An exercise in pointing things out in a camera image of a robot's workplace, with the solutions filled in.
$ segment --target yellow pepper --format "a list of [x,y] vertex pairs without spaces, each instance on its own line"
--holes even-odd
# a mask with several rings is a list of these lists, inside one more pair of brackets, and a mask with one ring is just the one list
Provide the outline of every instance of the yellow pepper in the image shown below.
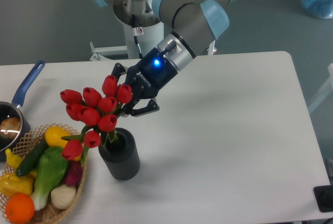
[[[61,127],[51,126],[45,131],[45,140],[50,147],[58,146],[64,148],[68,141],[61,139],[61,137],[70,135],[67,130]],[[73,160],[81,160],[81,155],[75,157]]]
[[[9,166],[11,166],[13,169],[17,169],[20,163],[22,162],[23,158],[21,156],[18,156],[16,154],[13,154],[11,150],[8,148],[5,150],[6,156],[7,156],[7,163]],[[29,173],[30,176],[33,178],[36,178],[37,172],[36,169],[32,170]]]
[[17,193],[32,194],[33,178],[30,176],[17,177],[15,173],[6,173],[0,176],[0,192],[12,198]]

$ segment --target pan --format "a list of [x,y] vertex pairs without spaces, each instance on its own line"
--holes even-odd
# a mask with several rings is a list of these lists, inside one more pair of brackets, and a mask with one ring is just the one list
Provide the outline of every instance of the pan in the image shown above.
[[44,66],[44,61],[40,60],[36,62],[18,87],[11,103],[0,102],[0,161],[6,161],[5,150],[15,147],[20,138],[31,130],[29,123],[20,111],[20,107],[23,106],[28,88]]

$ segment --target orange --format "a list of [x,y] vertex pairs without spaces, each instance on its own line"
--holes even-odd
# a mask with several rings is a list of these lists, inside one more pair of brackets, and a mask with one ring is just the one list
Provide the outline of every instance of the orange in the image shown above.
[[9,199],[5,214],[12,223],[29,221],[35,213],[35,206],[27,194],[18,193]]

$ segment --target bouquet of tulips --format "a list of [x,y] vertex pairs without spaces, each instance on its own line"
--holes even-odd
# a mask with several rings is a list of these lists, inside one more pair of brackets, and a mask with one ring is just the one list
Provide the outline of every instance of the bouquet of tulips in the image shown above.
[[132,99],[132,89],[127,84],[118,85],[116,77],[109,75],[103,82],[102,91],[105,96],[94,88],[84,88],[82,94],[74,90],[60,92],[70,118],[85,123],[81,134],[62,137],[68,141],[62,151],[66,160],[81,155],[81,163],[84,163],[89,148],[118,140],[118,114],[123,104]]

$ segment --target gripper logo text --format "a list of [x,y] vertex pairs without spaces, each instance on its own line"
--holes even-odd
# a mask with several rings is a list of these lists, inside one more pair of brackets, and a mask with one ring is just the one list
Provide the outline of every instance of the gripper logo text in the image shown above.
[[145,83],[146,83],[149,87],[151,86],[151,83],[150,83],[150,82],[144,77],[143,74],[141,74],[141,71],[139,71],[139,72],[137,73],[137,75],[138,75],[139,77],[141,77],[142,80],[144,80]]

